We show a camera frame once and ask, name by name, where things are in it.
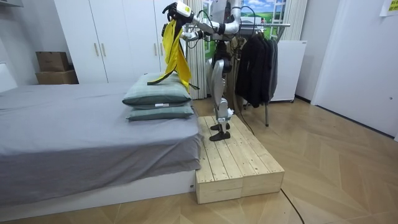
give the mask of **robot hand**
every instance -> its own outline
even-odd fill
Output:
[[[170,18],[172,18],[176,21],[182,22],[182,25],[191,23],[195,16],[191,8],[182,2],[169,4],[165,9],[163,9],[162,13],[165,14],[166,11],[168,11],[167,19],[169,22],[171,21]]]

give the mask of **black coat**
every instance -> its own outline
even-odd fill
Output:
[[[264,40],[260,35],[255,35],[242,48],[235,94],[242,96],[255,108],[261,103],[268,104],[275,92],[275,43],[274,40]]]

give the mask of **white wardrobe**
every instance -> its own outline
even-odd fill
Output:
[[[173,0],[55,0],[80,83],[164,71],[163,9]]]

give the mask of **cardboard box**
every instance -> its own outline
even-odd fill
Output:
[[[69,70],[67,53],[36,52],[41,72],[66,72]]]
[[[66,72],[39,72],[36,73],[36,77],[39,85],[79,84],[74,70]]]

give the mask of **wooden plank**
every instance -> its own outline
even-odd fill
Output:
[[[201,131],[204,136],[203,144],[205,146],[207,158],[210,163],[210,168],[211,168],[211,172],[214,177],[214,181],[229,179],[227,171],[224,167],[223,161],[221,160],[221,157],[218,154],[216,145],[214,144],[214,142],[209,140],[210,132],[207,128],[205,119],[203,117],[201,117],[198,120],[199,120],[199,125],[201,128]]]
[[[213,118],[211,116],[205,117],[206,124],[208,126],[208,130],[210,131],[211,135],[217,134],[218,131],[210,130],[210,127],[215,125]],[[220,154],[221,160],[224,163],[225,169],[228,173],[230,179],[232,178],[240,178],[242,177],[241,170],[239,169],[238,165],[235,162],[234,157],[232,156],[231,152],[225,141],[217,141],[214,142],[216,144],[217,150]]]
[[[260,157],[254,152],[253,148],[250,144],[246,141],[243,135],[239,132],[237,127],[234,125],[233,122],[229,122],[231,129],[229,132],[231,136],[234,137],[235,141],[237,142],[238,146],[241,148],[243,154],[246,156],[250,165],[253,167],[256,174],[268,174],[269,170],[261,161]]]
[[[243,178],[220,180],[197,185],[198,203],[219,202],[241,197]]]
[[[254,152],[260,157],[261,161],[266,165],[270,172],[282,172],[283,168],[279,163],[269,154],[267,149],[261,144],[261,142],[248,130],[246,125],[238,118],[233,115],[232,122],[237,127],[242,136],[248,141]]]
[[[210,163],[203,143],[201,143],[200,146],[200,166],[201,168],[196,171],[197,183],[214,181],[213,173],[211,172]]]
[[[210,120],[213,120],[213,117],[211,116],[206,117],[206,122],[208,121],[210,122]],[[250,165],[250,162],[243,154],[242,149],[238,146],[237,142],[235,141],[235,138],[231,135],[231,138],[225,139],[224,141],[227,144],[228,149],[231,152],[232,156],[234,157],[234,160],[238,165],[242,175],[243,176],[256,175],[256,171],[254,171],[253,167]]]
[[[242,197],[278,192],[285,172],[273,172],[243,178]]]

